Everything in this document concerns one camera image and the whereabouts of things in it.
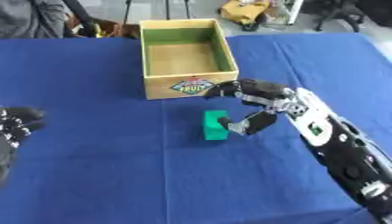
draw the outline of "wooden crate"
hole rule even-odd
[[[147,99],[203,95],[238,68],[214,19],[142,21],[143,78]]]

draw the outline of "robotic arm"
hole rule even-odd
[[[35,108],[0,107],[0,185],[4,184],[20,144],[41,129],[43,113]]]
[[[304,88],[259,80],[234,80],[210,88],[205,98],[239,98],[262,110],[240,122],[221,117],[218,122],[240,135],[252,135],[273,124],[277,113],[299,131],[311,154],[358,204],[380,222],[392,223],[392,161],[363,132],[336,115],[314,93]]]

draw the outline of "table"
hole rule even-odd
[[[241,77],[305,87],[390,154],[391,64],[358,34],[241,36]],[[146,101],[136,40],[0,40],[0,102],[47,111],[20,149],[0,216],[46,223],[374,223],[289,122],[204,141],[206,109],[234,99]]]

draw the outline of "green block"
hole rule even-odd
[[[228,130],[218,123],[218,119],[223,116],[228,116],[226,110],[207,110],[204,112],[203,129],[206,140],[228,139]]]

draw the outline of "leg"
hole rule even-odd
[[[316,26],[315,30],[317,32],[321,32],[323,30],[324,22],[331,20],[332,18],[335,18],[338,12],[339,10],[333,10],[330,14],[323,16],[318,22],[318,25]]]
[[[339,18],[345,20],[348,24],[350,24],[353,27],[354,32],[359,32],[360,27],[358,26],[357,22],[353,20],[349,15],[347,14],[340,14]]]

